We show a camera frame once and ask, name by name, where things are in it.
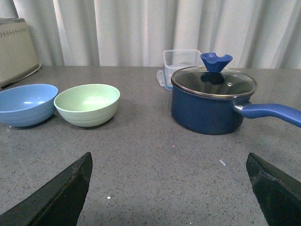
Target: glass lid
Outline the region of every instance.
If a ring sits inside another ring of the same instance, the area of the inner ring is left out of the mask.
[[[172,75],[177,87],[199,96],[236,98],[251,95],[256,90],[256,81],[250,76],[224,68],[221,72],[209,72],[204,66],[186,67]]]

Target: blue lid knob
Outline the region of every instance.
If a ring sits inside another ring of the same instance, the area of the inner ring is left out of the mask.
[[[219,57],[215,53],[203,53],[201,58],[209,72],[220,72],[233,59],[230,55]]]

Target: bowl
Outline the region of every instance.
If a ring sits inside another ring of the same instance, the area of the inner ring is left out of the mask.
[[[105,123],[116,113],[120,92],[105,84],[87,84],[57,95],[54,105],[69,123],[92,127]]]
[[[48,84],[19,86],[0,92],[0,122],[25,127],[48,119],[55,111],[58,90]]]

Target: gray countertop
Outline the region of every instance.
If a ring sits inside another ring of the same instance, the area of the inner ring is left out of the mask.
[[[91,152],[79,226],[267,225],[246,171],[248,154],[300,181],[301,129],[269,117],[244,119],[227,135],[189,131],[172,118],[172,92],[159,85],[158,69],[43,66],[10,86],[48,83],[62,92],[105,83],[121,98],[115,116],[91,129],[69,124],[57,111],[26,129],[0,124],[0,213]],[[301,70],[240,71],[258,82],[252,102],[301,109]]]

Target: clear plastic container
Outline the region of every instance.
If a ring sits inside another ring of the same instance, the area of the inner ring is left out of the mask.
[[[163,51],[164,70],[158,71],[157,78],[161,86],[172,90],[171,76],[181,68],[204,65],[201,52],[197,49],[171,49]]]

